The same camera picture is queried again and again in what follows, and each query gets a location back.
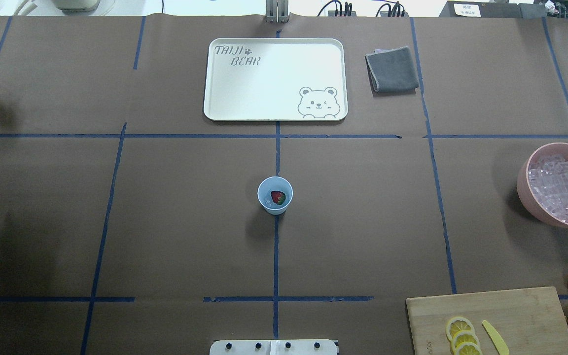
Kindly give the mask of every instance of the bowl of ice cubes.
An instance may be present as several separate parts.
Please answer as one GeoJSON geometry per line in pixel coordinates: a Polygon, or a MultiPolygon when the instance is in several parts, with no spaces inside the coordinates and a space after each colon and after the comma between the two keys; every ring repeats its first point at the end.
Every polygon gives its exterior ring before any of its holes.
{"type": "Polygon", "coordinates": [[[549,225],[568,228],[568,143],[536,149],[516,180],[523,206],[549,225]]]}

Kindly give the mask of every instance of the light blue cup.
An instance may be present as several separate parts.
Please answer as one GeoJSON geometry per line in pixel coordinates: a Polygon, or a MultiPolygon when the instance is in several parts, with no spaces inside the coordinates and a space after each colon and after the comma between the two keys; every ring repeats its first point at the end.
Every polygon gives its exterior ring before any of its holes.
{"type": "Polygon", "coordinates": [[[271,176],[267,177],[257,188],[257,199],[267,212],[272,215],[281,215],[286,211],[288,204],[293,200],[293,187],[290,182],[283,177],[271,176]],[[286,200],[281,205],[271,200],[271,191],[282,191],[286,195],[286,200]]]}

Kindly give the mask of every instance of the folded towel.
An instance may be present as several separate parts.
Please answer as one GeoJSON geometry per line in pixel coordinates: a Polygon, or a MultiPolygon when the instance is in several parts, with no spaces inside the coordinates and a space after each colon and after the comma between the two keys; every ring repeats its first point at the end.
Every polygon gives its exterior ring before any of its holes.
{"type": "Polygon", "coordinates": [[[365,54],[365,60],[376,92],[401,92],[419,86],[411,50],[407,46],[376,49],[374,53],[365,54]]]}

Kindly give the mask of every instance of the white label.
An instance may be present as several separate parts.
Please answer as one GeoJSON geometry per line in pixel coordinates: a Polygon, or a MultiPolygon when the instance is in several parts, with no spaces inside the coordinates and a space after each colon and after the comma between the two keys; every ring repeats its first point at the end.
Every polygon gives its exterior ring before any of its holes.
{"type": "Polygon", "coordinates": [[[455,4],[455,13],[458,16],[481,17],[479,5],[455,4]]]}

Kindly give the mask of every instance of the white tray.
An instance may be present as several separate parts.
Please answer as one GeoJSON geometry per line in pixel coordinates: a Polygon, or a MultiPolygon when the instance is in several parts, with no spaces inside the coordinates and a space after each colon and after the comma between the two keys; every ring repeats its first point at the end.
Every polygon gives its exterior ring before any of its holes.
{"type": "Polygon", "coordinates": [[[214,121],[339,121],[348,114],[343,45],[332,38],[217,38],[203,113],[214,121]]]}

